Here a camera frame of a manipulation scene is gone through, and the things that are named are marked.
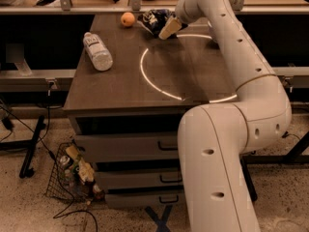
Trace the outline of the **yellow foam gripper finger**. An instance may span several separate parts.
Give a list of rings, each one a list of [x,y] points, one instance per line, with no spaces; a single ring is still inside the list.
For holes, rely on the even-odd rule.
[[[158,37],[162,40],[167,40],[170,36],[182,29],[182,23],[177,17],[170,16],[162,27]]]

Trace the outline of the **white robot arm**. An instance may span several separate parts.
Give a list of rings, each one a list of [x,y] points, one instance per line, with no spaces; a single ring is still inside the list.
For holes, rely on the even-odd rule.
[[[240,155],[275,142],[291,122],[290,101],[232,8],[232,0],[179,0],[180,22],[206,17],[237,100],[188,110],[178,150],[191,232],[260,232]]]

